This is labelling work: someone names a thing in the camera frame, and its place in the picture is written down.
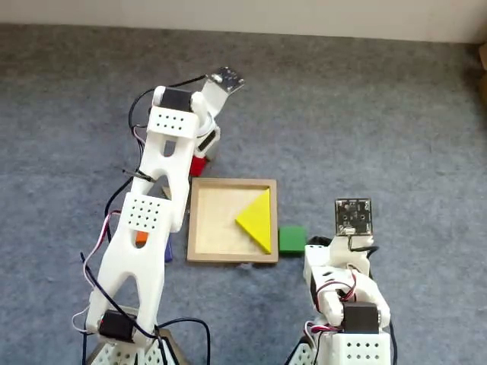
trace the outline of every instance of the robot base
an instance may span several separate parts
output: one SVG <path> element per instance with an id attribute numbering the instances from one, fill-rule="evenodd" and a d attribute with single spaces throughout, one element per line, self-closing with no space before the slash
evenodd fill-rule
<path id="1" fill-rule="evenodd" d="M 167 365 L 187 365 L 188 362 L 176 342 L 174 342 L 170 332 L 161 329 L 161 338 L 164 344 Z M 164 363 L 157 341 L 153 341 L 143 354 L 144 362 L 136 362 L 137 353 L 137 349 L 130 344 L 100 344 L 88 358 L 87 364 L 135 365 L 137 363 L 138 365 L 163 365 Z"/>

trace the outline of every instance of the red block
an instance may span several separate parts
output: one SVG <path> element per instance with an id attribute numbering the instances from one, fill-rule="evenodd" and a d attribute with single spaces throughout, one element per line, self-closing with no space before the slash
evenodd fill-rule
<path id="1" fill-rule="evenodd" d="M 206 159 L 205 158 L 199 158 L 196 156 L 193 156 L 193 160 L 191 161 L 191 167 L 189 168 L 189 174 L 191 176 L 201 176 L 203 173 L 203 169 L 205 168 L 206 165 Z"/>

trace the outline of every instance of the orange block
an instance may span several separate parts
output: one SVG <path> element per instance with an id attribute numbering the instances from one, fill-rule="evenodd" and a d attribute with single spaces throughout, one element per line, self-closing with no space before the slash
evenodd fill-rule
<path id="1" fill-rule="evenodd" d="M 149 234 L 147 232 L 137 232 L 137 237 L 135 238 L 135 244 L 138 246 L 144 246 L 147 242 L 147 237 Z"/>

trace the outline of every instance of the circuit board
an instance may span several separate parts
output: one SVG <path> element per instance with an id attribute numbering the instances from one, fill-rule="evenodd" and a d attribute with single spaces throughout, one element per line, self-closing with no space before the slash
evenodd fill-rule
<path id="1" fill-rule="evenodd" d="M 336 199 L 335 222 L 337 236 L 372 235 L 371 200 L 369 198 Z"/>

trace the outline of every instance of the white wall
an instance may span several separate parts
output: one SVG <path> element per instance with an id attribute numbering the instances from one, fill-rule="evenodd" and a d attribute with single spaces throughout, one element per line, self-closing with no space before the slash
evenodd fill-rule
<path id="1" fill-rule="evenodd" d="M 487 0 L 0 0 L 0 22 L 481 42 Z"/>

